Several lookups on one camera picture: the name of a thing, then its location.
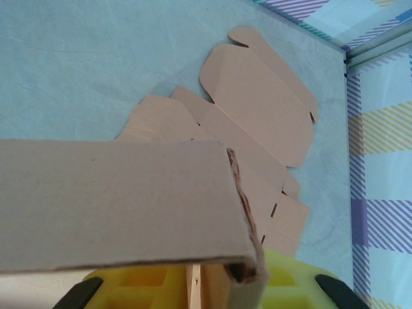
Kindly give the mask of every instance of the cardboard flap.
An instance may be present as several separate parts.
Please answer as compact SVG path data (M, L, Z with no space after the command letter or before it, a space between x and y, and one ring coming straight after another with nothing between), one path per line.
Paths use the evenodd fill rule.
M0 140L0 158L0 272L258 262L217 141Z
M193 135L205 139L185 106L177 100L148 95L132 111L123 132L117 138L124 142L190 140Z
M259 58L282 77L283 82L294 91L299 100L308 108L315 122L318 120L317 103L314 94L302 83L288 64L253 28L239 27L229 31L228 36L242 45L252 48Z
M213 107L204 98L181 86L176 87L171 98L180 101L198 124L203 120L209 108Z
M307 206L281 194L263 246L295 256L308 215Z
M299 201L301 185L299 184L295 176L291 174L290 171L286 171L285 182L283 184L283 192L287 196Z
M282 164L303 163L314 137L308 110L252 49L215 47L200 82L215 105Z

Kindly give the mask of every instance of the brown cardboard piece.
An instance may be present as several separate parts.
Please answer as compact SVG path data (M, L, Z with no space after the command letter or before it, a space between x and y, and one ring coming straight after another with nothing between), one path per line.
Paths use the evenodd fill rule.
M181 102L148 95L129 115L117 137L121 142L180 142L212 139L199 127Z
M318 121L317 103L314 94L302 83L288 64L274 51L256 29L247 27L234 28L229 31L228 36L233 41L253 49L268 68L279 74L285 85L290 88L298 99L309 109L313 120L315 122Z
M308 215L307 206L280 194L263 246L294 257Z
M258 305L263 252L218 141L0 140L0 157L0 272L214 263L204 308Z
M242 188L250 202L257 234L262 238L267 232L279 194L285 191L298 199L298 182L283 164L214 104L180 86L171 97L184 104L204 131L236 151Z
M252 49L218 45L200 83L217 108L282 164L303 163L314 139L309 110Z

